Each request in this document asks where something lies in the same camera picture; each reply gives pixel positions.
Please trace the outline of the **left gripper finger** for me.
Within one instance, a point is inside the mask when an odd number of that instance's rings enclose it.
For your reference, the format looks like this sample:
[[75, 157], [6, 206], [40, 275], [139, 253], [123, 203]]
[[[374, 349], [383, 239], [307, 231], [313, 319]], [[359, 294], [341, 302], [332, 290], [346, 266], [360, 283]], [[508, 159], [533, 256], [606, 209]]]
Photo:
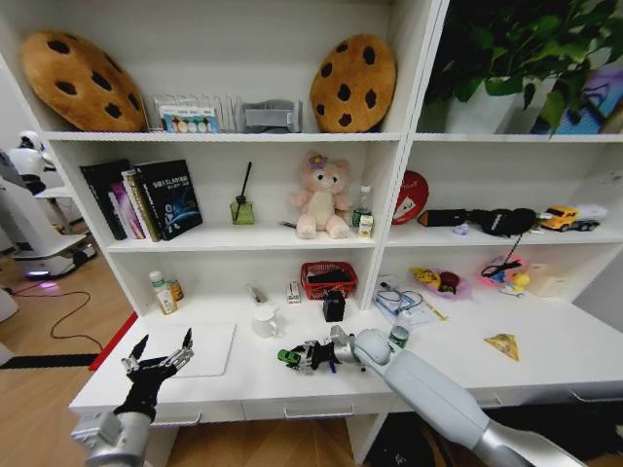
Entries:
[[195, 355], [193, 350], [193, 333], [189, 328], [184, 336], [182, 345], [179, 349], [171, 353], [163, 361], [163, 367], [169, 377], [175, 376], [182, 368], [184, 368]]
[[148, 335], [145, 335], [132, 349], [129, 356], [122, 359], [122, 364], [127, 374], [137, 371], [140, 368], [140, 357], [146, 347]]

